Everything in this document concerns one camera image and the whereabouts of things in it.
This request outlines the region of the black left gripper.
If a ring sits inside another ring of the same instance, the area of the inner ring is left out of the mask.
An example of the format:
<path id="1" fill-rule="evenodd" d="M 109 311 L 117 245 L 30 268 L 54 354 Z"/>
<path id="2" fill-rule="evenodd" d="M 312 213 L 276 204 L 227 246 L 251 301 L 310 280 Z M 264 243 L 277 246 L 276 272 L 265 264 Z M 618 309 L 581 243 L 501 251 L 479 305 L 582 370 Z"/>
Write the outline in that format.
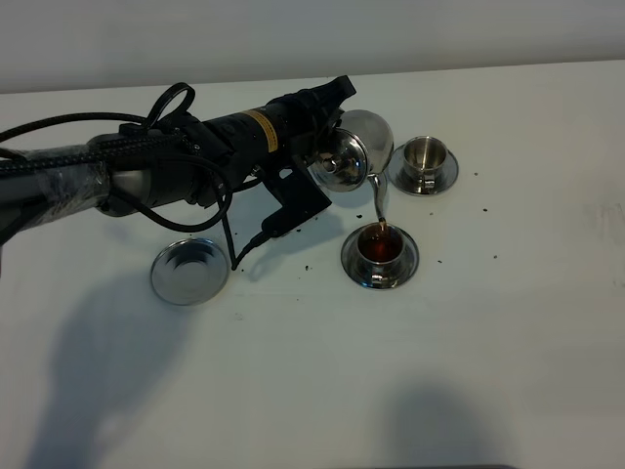
<path id="1" fill-rule="evenodd" d="M 355 95 L 348 75 L 314 88 L 302 89 L 269 101 L 263 111 L 277 125 L 279 145 L 288 156 L 310 166 L 318 154 L 318 141 L 328 133 L 340 105 Z"/>

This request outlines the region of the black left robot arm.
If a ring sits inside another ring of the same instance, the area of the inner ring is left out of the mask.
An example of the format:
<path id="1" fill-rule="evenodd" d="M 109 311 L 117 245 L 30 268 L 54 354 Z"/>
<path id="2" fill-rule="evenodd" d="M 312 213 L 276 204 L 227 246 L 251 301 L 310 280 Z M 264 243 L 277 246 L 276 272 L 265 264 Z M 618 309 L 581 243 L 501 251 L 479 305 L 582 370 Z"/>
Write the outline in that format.
<path id="1" fill-rule="evenodd" d="M 24 134 L 81 121 L 115 121 L 118 130 L 56 149 L 1 151 L 1 237 L 71 214 L 142 213 L 163 228 L 198 233 L 224 220 L 234 195 L 263 185 L 278 208 L 252 238 L 259 246 L 298 228 L 329 206 L 309 167 L 355 92 L 341 76 L 262 107 L 202 121 L 189 109 L 194 90 L 167 89 L 147 116 L 79 112 L 18 126 Z"/>

